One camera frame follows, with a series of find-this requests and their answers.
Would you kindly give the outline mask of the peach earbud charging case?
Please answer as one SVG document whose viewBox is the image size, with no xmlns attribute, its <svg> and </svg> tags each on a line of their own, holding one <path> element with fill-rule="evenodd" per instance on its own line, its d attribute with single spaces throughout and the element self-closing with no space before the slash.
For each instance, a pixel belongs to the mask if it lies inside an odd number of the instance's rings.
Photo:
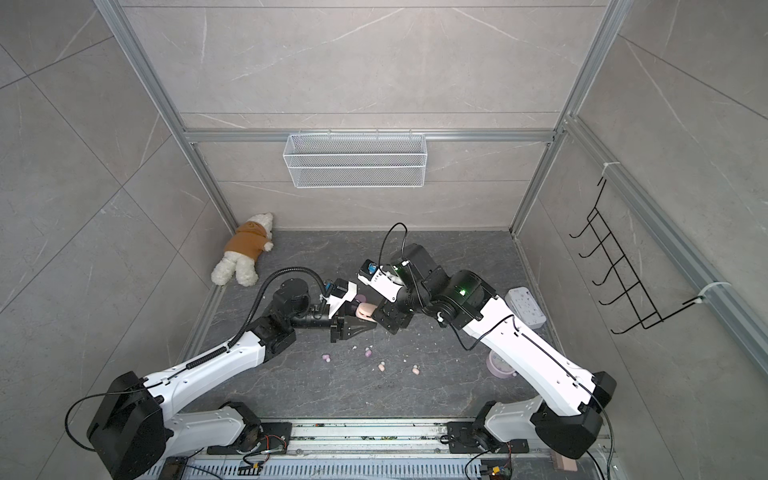
<svg viewBox="0 0 768 480">
<path fill-rule="evenodd" d="M 377 306 L 372 303 L 359 303 L 355 310 L 355 316 L 358 319 L 374 322 L 375 319 L 373 318 L 374 312 L 376 311 Z"/>
</svg>

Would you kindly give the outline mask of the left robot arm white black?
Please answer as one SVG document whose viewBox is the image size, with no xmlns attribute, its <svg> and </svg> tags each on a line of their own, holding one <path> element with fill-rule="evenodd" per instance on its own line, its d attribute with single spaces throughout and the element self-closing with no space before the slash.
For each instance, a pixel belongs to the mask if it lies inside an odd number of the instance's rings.
<svg viewBox="0 0 768 480">
<path fill-rule="evenodd" d="M 184 414 L 184 408 L 228 379 L 256 368 L 296 340 L 299 328 L 327 328 L 346 339 L 349 325 L 371 327 L 358 318 L 355 283 L 327 285 L 321 302 L 311 302 L 307 283 L 288 279 L 264 312 L 245 330 L 193 359 L 144 377 L 129 371 L 105 392 L 87 439 L 113 479 L 136 479 L 167 456 L 208 446 L 242 444 L 256 416 L 238 403 L 213 412 Z"/>
</svg>

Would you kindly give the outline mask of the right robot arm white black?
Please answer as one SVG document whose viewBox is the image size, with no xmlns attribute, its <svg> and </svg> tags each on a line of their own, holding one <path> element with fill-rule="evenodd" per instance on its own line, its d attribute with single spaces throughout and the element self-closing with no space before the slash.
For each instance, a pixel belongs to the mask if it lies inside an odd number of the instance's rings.
<svg viewBox="0 0 768 480">
<path fill-rule="evenodd" d="M 578 459 L 595 443 L 615 380 L 568 360 L 479 275 L 470 270 L 449 275 L 423 246 L 410 244 L 389 264 L 366 261 L 358 278 L 382 296 L 373 317 L 390 332 L 416 314 L 428 316 L 457 337 L 472 337 L 464 350 L 488 347 L 535 389 L 536 397 L 527 401 L 483 406 L 471 427 L 482 449 L 537 438 L 556 453 Z"/>
</svg>

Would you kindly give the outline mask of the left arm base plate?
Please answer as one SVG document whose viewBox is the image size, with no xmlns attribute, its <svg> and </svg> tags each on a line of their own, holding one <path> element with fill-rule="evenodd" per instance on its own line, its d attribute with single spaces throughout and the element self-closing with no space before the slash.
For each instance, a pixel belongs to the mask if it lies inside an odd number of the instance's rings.
<svg viewBox="0 0 768 480">
<path fill-rule="evenodd" d="M 211 446 L 209 455 L 246 455 L 283 453 L 290 444 L 293 424 L 290 422 L 266 422 L 259 427 L 248 426 L 243 433 L 227 446 Z"/>
</svg>

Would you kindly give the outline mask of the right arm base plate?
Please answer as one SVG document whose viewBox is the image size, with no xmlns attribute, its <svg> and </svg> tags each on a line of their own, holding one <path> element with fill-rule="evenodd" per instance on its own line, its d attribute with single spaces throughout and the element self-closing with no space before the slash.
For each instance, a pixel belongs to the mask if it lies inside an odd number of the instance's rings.
<svg viewBox="0 0 768 480">
<path fill-rule="evenodd" d="M 441 434 L 439 442 L 449 447 L 452 454 L 511 453 L 525 454 L 530 452 L 530 446 L 525 439 L 513 439 L 501 442 L 492 437 L 473 422 L 448 422 L 446 432 Z"/>
</svg>

